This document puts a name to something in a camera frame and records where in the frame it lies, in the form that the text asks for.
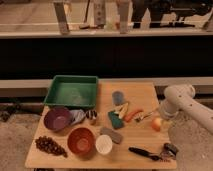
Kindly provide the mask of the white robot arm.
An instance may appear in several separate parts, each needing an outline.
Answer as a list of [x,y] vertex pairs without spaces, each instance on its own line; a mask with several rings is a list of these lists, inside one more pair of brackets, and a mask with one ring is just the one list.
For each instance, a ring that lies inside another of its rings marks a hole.
[[173,119],[180,110],[187,113],[213,134],[213,110],[194,100],[195,88],[190,84],[168,86],[158,111],[164,120]]

